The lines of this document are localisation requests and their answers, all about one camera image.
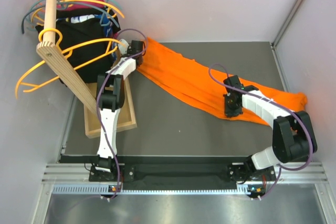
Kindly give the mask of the orange trousers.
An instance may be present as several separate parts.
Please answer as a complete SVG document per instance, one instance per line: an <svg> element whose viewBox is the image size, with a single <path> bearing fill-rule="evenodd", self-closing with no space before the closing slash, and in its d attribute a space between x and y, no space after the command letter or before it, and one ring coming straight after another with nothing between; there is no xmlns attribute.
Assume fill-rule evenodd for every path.
<svg viewBox="0 0 336 224"><path fill-rule="evenodd" d="M247 121L268 126L264 120L246 109L243 109L243 113L237 117L225 116L223 95L226 94L226 90L210 78L208 67L195 59L185 58L150 37L147 46L143 63L137 70L172 96L219 119ZM254 85L264 95L293 111L305 110L308 103L307 96L302 92L280 91L257 82L239 79L245 86Z"/></svg>

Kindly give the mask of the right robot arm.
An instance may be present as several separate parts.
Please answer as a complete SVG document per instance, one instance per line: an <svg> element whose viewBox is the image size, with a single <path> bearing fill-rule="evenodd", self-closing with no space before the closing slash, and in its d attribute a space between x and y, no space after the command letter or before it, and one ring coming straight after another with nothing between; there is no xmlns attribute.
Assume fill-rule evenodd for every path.
<svg viewBox="0 0 336 224"><path fill-rule="evenodd" d="M266 97L253 85L244 86L237 75L223 81L224 113L228 118L243 114L246 109L266 122L272 129L272 145L248 156L245 174L252 180L275 165L311 158L318 149L310 116L305 111L294 112Z"/></svg>

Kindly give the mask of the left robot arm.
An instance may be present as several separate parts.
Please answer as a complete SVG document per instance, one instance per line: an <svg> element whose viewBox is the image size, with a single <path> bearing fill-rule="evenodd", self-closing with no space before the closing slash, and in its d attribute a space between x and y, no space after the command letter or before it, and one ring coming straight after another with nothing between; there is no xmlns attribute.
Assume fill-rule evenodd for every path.
<svg viewBox="0 0 336 224"><path fill-rule="evenodd" d="M145 42L133 40L127 49L121 50L119 62L97 80L97 116L100 122L100 144L97 160L91 164L91 182L120 180L117 159L117 124L125 102L125 79L143 62Z"/></svg>

